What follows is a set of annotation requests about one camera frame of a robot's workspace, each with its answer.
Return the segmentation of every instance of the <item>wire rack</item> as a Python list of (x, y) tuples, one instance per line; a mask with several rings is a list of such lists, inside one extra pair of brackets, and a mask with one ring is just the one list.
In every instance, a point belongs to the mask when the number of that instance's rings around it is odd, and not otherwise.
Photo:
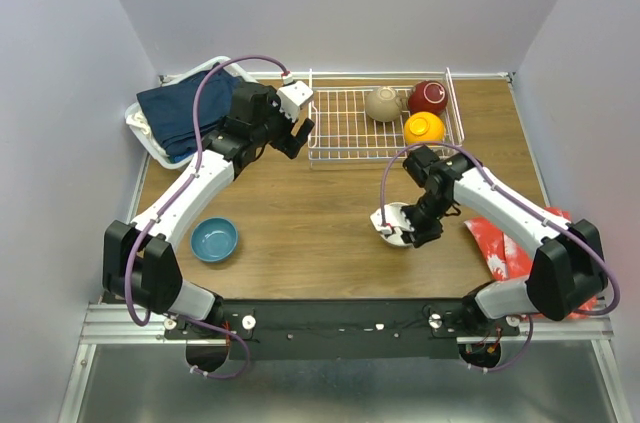
[[(464, 131), (451, 72), (447, 68), (440, 81), (449, 94), (449, 104), (440, 115), (445, 125), (446, 143), (462, 144)], [(309, 160), (315, 162), (384, 161), (406, 146), (403, 127), (409, 112), (389, 123), (380, 123), (364, 112), (364, 100), (374, 86), (314, 88), (314, 101), (309, 105), (309, 118), (315, 122), (309, 136)], [(392, 86), (400, 96), (408, 97), (413, 87)], [(453, 150), (433, 147), (440, 156)]]

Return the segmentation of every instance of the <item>wooden tabletop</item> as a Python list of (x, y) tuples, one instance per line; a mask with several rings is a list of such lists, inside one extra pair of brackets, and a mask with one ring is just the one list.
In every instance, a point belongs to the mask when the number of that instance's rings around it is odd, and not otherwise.
[[(315, 86), (384, 83), (341, 80)], [(456, 80), (455, 87), (465, 148), (504, 183), (542, 205), (506, 82)], [(199, 261), (189, 245), (192, 228), (177, 253), (183, 276), (229, 298), (454, 297), (488, 281), (486, 263), (463, 224), (477, 216), (471, 210), (443, 219), (443, 236), (422, 248), (397, 249), (382, 241), (369, 221), (378, 207), (382, 168), (312, 170), (306, 150), (291, 161), (268, 148), (196, 220), (232, 220), (240, 235), (235, 253), (219, 264)], [(152, 161), (140, 211), (177, 176)], [(412, 203), (420, 194), (399, 165), (391, 171), (387, 202)]]

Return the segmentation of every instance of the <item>red cloth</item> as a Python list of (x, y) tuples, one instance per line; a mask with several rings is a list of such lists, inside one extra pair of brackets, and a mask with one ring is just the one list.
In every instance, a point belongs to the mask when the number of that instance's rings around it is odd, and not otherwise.
[[(567, 220), (571, 220), (569, 212), (567, 211), (558, 208), (545, 209), (556, 216), (562, 216)], [(533, 262), (524, 250), (489, 220), (478, 217), (467, 220), (464, 223), (475, 238), (478, 247), (480, 247), (480, 251), (482, 251), (484, 255), (484, 259), (487, 261), (489, 270), (496, 280), (504, 281), (510, 278), (528, 276), (529, 273), (531, 273)], [(596, 299), (591, 298), (580, 308), (583, 310), (591, 310), (595, 303)], [(584, 315), (572, 313), (569, 317), (584, 318)]]

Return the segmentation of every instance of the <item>white wall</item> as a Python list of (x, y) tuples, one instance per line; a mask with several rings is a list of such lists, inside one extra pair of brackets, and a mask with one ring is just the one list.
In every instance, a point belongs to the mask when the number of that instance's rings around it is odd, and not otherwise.
[(558, 0), (516, 78), (551, 200), (600, 229), (622, 284), (612, 315), (640, 421), (640, 0)]
[(246, 53), (294, 70), (515, 70), (556, 0), (120, 1), (154, 65), (176, 73)]
[(0, 0), (0, 414), (55, 421), (154, 70), (118, 0)]

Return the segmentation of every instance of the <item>dish rack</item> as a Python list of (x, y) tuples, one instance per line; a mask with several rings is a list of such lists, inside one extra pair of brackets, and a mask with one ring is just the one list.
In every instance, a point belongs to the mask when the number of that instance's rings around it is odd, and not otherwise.
[[(461, 145), (464, 130), (458, 109), (453, 79), (449, 68), (439, 78), (449, 95), (449, 103), (440, 118), (445, 126), (444, 142)], [(384, 161), (392, 158), (406, 146), (403, 128), (409, 111), (389, 123), (380, 123), (364, 112), (364, 100), (375, 86), (316, 87), (314, 100), (309, 105), (309, 118), (315, 127), (309, 135), (309, 160), (316, 162)], [(412, 86), (392, 86), (400, 96), (408, 97)], [(432, 149), (443, 157), (454, 150), (444, 146)]]
[[(205, 61), (201, 65), (196, 66), (195, 68), (192, 68), (186, 73), (183, 73), (181, 75), (177, 75), (174, 77), (165, 77), (162, 81), (161, 86), (175, 85), (176, 83), (180, 83), (181, 81), (185, 80), (186, 78), (189, 78), (190, 76), (195, 75), (196, 73), (199, 73), (204, 70), (210, 70), (211, 68), (213, 68), (213, 65), (215, 65), (216, 63), (222, 63), (227, 60), (229, 60), (229, 57), (227, 56), (217, 56), (215, 58), (210, 59), (209, 61)], [(242, 78), (245, 81), (252, 81), (252, 82), (257, 81), (237, 63), (232, 63), (229, 66), (225, 67), (224, 71), (229, 73), (231, 76), (237, 76), (239, 78)], [(124, 113), (125, 121), (129, 115), (133, 115), (138, 111), (140, 111), (140, 104), (136, 101), (133, 105), (129, 106), (129, 108), (127, 108), (127, 110), (125, 111)], [(186, 166), (187, 164), (189, 164), (189, 162), (191, 161), (191, 158), (193, 158), (193, 155), (192, 155), (177, 163), (172, 163), (168, 157), (162, 155), (158, 151), (157, 148), (159, 145), (155, 141), (155, 138), (153, 137), (153, 134), (150, 131), (147, 134), (145, 134), (140, 128), (137, 128), (135, 126), (129, 126), (129, 128), (131, 129), (133, 134), (136, 136), (136, 138), (138, 138), (140, 143), (142, 143), (142, 146), (144, 146), (145, 149), (149, 152), (149, 154), (153, 157), (153, 159), (157, 160), (158, 163), (160, 163), (163, 167), (169, 170), (177, 170), (179, 168), (182, 168), (183, 166)]]

